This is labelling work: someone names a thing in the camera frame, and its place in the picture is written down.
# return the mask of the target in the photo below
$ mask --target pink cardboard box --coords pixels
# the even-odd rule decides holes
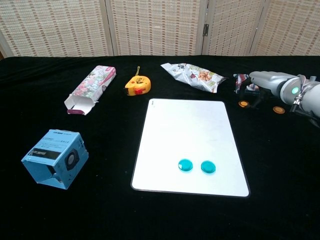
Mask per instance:
[[[113,66],[96,66],[64,101],[68,114],[88,114],[116,76]]]

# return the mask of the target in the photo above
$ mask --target open box flap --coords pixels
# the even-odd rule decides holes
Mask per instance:
[[[96,103],[91,98],[70,94],[64,101],[64,104],[67,108],[68,114],[86,115],[91,111]]]

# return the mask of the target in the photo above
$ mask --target box label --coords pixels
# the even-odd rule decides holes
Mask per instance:
[[[39,158],[56,160],[60,154],[61,152],[58,152],[58,151],[51,151],[51,150],[46,150],[41,148],[33,148],[28,155],[36,156]]]

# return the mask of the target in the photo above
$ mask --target whiteboard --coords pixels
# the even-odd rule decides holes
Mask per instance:
[[[192,162],[182,171],[182,159]],[[201,163],[216,170],[205,173]],[[140,191],[247,197],[249,187],[221,101],[149,101],[131,186]]]

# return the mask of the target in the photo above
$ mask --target orange round object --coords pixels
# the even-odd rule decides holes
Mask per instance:
[[[283,107],[280,106],[274,106],[272,108],[272,110],[276,113],[276,114],[284,114],[286,111]]]
[[[249,102],[247,101],[239,101],[238,102],[239,106],[242,107],[242,108],[245,108],[249,105]]]

